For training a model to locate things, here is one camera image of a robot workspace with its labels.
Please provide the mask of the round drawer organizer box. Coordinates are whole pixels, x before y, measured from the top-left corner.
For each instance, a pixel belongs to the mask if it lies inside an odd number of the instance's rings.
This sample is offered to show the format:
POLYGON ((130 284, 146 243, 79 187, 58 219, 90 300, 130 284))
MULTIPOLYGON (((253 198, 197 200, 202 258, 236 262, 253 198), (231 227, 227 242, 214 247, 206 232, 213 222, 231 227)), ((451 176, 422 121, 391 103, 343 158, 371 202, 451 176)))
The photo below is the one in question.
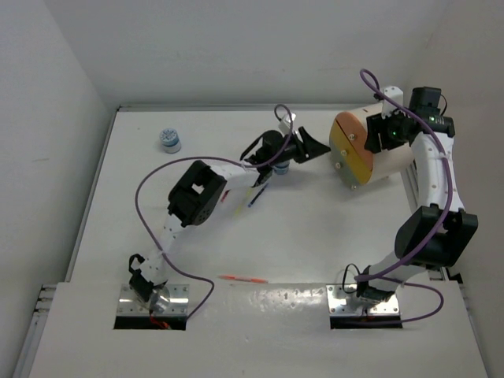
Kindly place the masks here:
POLYGON ((382 105, 364 106, 335 116, 329 133, 331 160, 342 182, 352 190, 405 170, 413 163, 408 145, 374 154, 365 149, 367 118, 381 115, 382 105))

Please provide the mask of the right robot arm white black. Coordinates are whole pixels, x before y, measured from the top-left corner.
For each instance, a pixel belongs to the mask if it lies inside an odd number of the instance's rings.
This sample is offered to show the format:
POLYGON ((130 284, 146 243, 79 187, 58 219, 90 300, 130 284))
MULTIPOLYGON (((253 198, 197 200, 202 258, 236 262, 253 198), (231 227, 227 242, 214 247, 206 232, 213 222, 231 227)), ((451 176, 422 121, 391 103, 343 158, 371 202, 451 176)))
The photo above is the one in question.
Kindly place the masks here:
POLYGON ((413 89, 406 108, 367 118, 365 149, 378 154, 409 146, 417 173, 417 209, 397 231, 394 250, 357 276, 356 296, 386 302, 400 284, 428 269, 457 262, 478 228, 467 213, 454 177, 454 121, 439 109, 442 91, 413 89))

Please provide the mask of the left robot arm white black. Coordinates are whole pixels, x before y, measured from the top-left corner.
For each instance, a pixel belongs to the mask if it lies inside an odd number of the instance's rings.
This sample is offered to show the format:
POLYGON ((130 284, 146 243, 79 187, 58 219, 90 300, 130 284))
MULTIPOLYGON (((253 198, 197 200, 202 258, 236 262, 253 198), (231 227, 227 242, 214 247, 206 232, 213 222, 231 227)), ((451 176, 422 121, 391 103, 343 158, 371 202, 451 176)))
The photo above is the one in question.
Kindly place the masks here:
POLYGON ((276 166, 291 161, 303 164, 329 151, 329 146, 317 141, 304 127, 297 130, 289 127, 285 132, 263 132, 242 152, 238 161, 222 157, 184 157, 155 168, 135 190, 134 206, 156 250, 153 257, 133 254, 129 258, 130 287, 143 302, 149 302, 154 292, 169 280, 162 266, 171 263, 168 257, 171 245, 182 231, 206 222, 229 191, 263 188, 276 166), (191 165, 169 191, 165 240, 161 240, 142 214, 140 191, 155 173, 185 161, 191 165))

